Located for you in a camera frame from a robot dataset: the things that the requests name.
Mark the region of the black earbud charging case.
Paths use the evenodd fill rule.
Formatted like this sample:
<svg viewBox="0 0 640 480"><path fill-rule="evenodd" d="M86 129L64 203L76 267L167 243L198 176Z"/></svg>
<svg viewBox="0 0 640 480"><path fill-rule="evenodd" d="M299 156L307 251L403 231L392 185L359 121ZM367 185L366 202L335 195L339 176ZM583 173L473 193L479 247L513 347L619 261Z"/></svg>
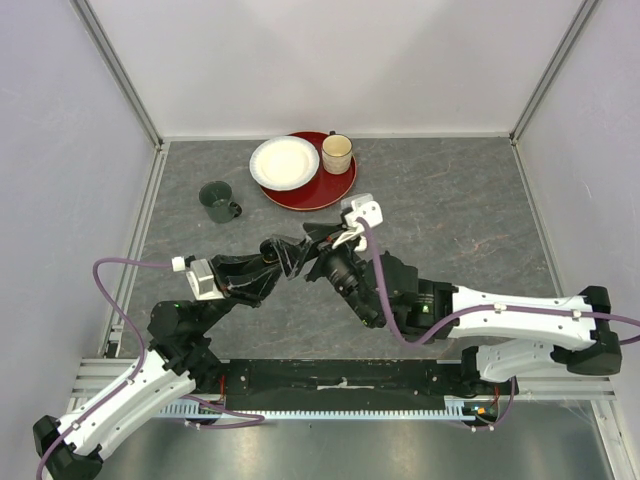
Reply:
<svg viewBox="0 0 640 480"><path fill-rule="evenodd" d="M265 264L277 264L280 262L277 240L267 239L263 241L260 244L259 251Z"/></svg>

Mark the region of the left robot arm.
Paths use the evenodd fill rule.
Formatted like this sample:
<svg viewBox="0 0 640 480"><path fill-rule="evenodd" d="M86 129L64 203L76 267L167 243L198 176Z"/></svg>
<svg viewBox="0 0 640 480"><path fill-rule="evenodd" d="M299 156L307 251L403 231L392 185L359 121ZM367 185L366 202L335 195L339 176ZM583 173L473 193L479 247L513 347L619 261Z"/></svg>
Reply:
<svg viewBox="0 0 640 480"><path fill-rule="evenodd" d="M148 326L152 340L139 344L126 372L74 411L34 424L38 478L95 478L104 461L164 407L215 389L220 362L206 332L237 305L259 306L282 274L271 253L175 257L165 266L186 275L193 300L156 304Z"/></svg>

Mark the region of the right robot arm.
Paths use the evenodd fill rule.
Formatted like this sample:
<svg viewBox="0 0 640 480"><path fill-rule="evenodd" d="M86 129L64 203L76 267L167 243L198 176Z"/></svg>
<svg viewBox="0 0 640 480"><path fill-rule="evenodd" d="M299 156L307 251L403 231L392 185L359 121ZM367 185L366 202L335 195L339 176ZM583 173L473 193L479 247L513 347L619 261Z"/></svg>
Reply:
<svg viewBox="0 0 640 480"><path fill-rule="evenodd" d="M608 324L603 287L565 298L490 294L420 278L415 267L379 252L363 217L352 224L307 223L304 229L302 240L273 237L261 244L261 252L289 279L309 265L306 280L326 279L365 327L387 327L408 347L439 339L501 338L499 345L464 350L457 377L469 393L551 364L582 376L621 370L621 343Z"/></svg>

